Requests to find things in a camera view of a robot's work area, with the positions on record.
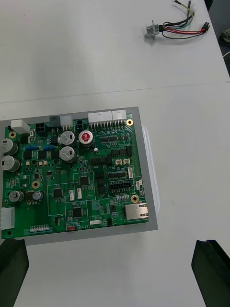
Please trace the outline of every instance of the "white wire connector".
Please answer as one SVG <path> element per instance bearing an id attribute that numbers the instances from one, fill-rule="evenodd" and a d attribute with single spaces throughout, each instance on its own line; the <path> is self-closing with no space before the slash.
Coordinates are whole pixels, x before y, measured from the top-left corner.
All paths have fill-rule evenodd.
<path id="1" fill-rule="evenodd" d="M 0 209 L 0 230 L 14 228 L 15 208 Z"/>

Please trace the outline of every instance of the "white connector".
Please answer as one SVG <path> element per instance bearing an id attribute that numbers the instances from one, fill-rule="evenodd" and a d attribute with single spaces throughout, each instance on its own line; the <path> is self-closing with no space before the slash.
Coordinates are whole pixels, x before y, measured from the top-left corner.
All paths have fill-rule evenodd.
<path id="1" fill-rule="evenodd" d="M 71 115 L 60 116 L 60 124 L 63 130 L 70 130 L 73 127 L 73 118 Z"/>
<path id="2" fill-rule="evenodd" d="M 89 124 L 103 123 L 112 121 L 112 112 L 98 112 L 98 113 L 89 113 L 88 114 Z"/>
<path id="3" fill-rule="evenodd" d="M 18 134 L 30 133 L 30 127 L 22 119 L 12 120 L 11 128 Z"/>
<path id="4" fill-rule="evenodd" d="M 113 122 L 127 120 L 126 110 L 112 111 Z"/>
<path id="5" fill-rule="evenodd" d="M 15 208 L 0 209 L 0 230 L 14 228 Z"/>
<path id="6" fill-rule="evenodd" d="M 98 112 L 98 113 L 89 113 L 88 114 L 88 120 L 90 127 L 92 129 L 92 126 L 97 125 L 97 128 L 102 127 L 102 125 L 107 127 L 110 124 L 110 127 L 112 126 L 112 112 L 111 111 L 106 111 L 106 112 Z"/>

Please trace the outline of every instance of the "metal connector plug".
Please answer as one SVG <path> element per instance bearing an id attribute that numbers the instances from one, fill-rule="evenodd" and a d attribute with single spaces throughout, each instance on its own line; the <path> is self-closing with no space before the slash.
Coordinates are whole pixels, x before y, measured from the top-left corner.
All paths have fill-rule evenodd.
<path id="1" fill-rule="evenodd" d="M 159 25 L 158 24 L 154 24 L 153 20 L 152 20 L 152 24 L 148 25 L 146 27 L 146 31 L 147 31 L 147 37 L 150 38 L 154 38 L 157 34 L 159 34 Z"/>
<path id="2" fill-rule="evenodd" d="M 147 204 L 143 202 L 125 205 L 125 214 L 127 220 L 146 219 L 149 216 Z"/>

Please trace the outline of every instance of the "wire harness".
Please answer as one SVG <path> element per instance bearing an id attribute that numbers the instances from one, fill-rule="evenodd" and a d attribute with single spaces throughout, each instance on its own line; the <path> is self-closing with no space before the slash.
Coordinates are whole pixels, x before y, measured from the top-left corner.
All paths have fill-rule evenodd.
<path id="1" fill-rule="evenodd" d="M 155 37 L 155 35 L 161 33 L 165 38 L 168 39 L 188 39 L 188 38 L 193 38 L 197 36 L 204 35 L 208 29 L 209 29 L 209 23 L 204 23 L 204 25 L 201 27 L 200 30 L 197 31 L 189 31 L 189 30 L 183 30 L 184 28 L 188 27 L 194 18 L 195 13 L 191 10 L 191 0 L 188 2 L 188 6 L 185 4 L 179 2 L 178 0 L 174 0 L 174 3 L 177 3 L 178 5 L 184 7 L 187 10 L 187 18 L 176 22 L 176 23 L 171 23 L 171 22 L 164 22 L 163 24 L 155 24 L 152 21 L 152 25 L 148 26 L 146 28 L 147 30 L 147 37 Z M 165 35 L 165 32 L 167 33 L 173 33 L 177 35 L 183 35 L 183 37 L 174 37 L 174 36 L 167 36 Z"/>

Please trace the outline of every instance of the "black connector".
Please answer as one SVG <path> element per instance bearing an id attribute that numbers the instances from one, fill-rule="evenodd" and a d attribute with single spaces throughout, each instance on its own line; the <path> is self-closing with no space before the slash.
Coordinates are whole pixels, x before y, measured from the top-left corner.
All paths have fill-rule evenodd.
<path id="1" fill-rule="evenodd" d="M 159 32 L 163 32 L 164 31 L 164 26 L 162 24 L 159 25 Z"/>
<path id="2" fill-rule="evenodd" d="M 205 23 L 205 24 L 203 25 L 203 27 L 202 27 L 202 29 L 205 29 L 205 31 L 203 31 L 203 32 L 206 33 L 207 30 L 208 30 L 209 28 L 210 28 L 209 23 Z"/>

